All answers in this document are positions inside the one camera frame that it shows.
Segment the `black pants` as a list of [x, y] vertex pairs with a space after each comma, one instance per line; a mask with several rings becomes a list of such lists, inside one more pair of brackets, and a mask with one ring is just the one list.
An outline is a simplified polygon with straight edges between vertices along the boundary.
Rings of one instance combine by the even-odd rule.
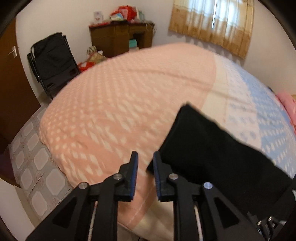
[[174, 173], [194, 184], [212, 183], [243, 214], [278, 220], [295, 214], [292, 179], [188, 104], [179, 109], [159, 153]]

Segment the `dark brown door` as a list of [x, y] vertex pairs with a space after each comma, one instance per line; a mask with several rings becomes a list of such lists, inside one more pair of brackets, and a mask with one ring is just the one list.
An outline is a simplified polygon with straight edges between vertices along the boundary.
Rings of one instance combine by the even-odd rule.
[[17, 187], [9, 144], [40, 107], [20, 59], [14, 18], [1, 33], [1, 179]]

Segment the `pink floral pillow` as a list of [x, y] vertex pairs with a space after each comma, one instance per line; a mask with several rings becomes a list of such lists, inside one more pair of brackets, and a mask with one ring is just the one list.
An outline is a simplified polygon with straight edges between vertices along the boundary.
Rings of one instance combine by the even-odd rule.
[[287, 114], [290, 118], [290, 123], [293, 126], [294, 132], [295, 132], [295, 125], [296, 125], [296, 104], [295, 99], [292, 95], [290, 95], [287, 92], [280, 92], [277, 95], [278, 100], [281, 102], [285, 110], [287, 111]]

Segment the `pink blue patterned bedspread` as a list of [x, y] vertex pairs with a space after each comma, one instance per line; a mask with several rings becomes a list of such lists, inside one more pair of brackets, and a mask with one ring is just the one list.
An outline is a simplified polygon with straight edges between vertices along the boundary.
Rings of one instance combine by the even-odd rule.
[[126, 53], [86, 70], [51, 102], [40, 137], [72, 186], [103, 181], [137, 151], [135, 197], [119, 205], [118, 223], [148, 240], [172, 240], [173, 206], [157, 201], [146, 168], [187, 102], [295, 175], [295, 131], [280, 101], [233, 61], [187, 43]]

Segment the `black folding chair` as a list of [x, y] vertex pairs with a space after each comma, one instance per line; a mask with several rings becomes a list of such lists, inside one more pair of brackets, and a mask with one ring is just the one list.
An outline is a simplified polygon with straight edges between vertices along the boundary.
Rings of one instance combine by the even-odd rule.
[[61, 32], [33, 44], [27, 54], [36, 80], [50, 98], [80, 74], [67, 38]]

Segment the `red and gold bag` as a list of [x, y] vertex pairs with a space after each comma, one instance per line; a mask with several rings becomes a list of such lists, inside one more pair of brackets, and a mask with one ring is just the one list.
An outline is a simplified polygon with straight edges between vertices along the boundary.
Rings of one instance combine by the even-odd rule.
[[95, 46], [91, 46], [87, 49], [87, 59], [80, 62], [78, 65], [79, 71], [84, 72], [85, 70], [105, 61], [107, 57], [102, 54], [102, 51], [98, 51]]

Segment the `dark brown wooden desk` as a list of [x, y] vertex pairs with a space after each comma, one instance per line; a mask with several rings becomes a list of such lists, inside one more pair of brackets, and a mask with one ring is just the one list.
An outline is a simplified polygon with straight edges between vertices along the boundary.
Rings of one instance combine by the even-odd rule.
[[92, 45], [107, 58], [128, 52], [130, 40], [136, 40], [139, 49], [150, 48], [154, 30], [152, 21], [118, 21], [89, 26]]

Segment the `teal box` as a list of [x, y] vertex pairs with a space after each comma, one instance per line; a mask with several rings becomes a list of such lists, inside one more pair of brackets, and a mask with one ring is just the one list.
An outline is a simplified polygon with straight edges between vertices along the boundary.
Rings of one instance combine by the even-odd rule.
[[137, 41], [136, 41], [136, 39], [131, 39], [131, 40], [129, 40], [129, 48], [131, 49], [131, 48], [137, 48]]

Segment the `beige patterned curtain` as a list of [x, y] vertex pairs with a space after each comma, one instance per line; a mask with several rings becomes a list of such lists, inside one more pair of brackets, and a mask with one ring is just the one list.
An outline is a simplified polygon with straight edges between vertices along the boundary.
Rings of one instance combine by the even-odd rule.
[[174, 1], [169, 30], [218, 45], [245, 59], [253, 18], [254, 1]]

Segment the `red items on desk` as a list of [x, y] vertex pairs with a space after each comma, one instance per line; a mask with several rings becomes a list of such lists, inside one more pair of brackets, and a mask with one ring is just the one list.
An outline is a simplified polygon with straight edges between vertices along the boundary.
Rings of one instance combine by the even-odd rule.
[[134, 6], [119, 6], [110, 14], [112, 21], [132, 21], [137, 18], [137, 8]]

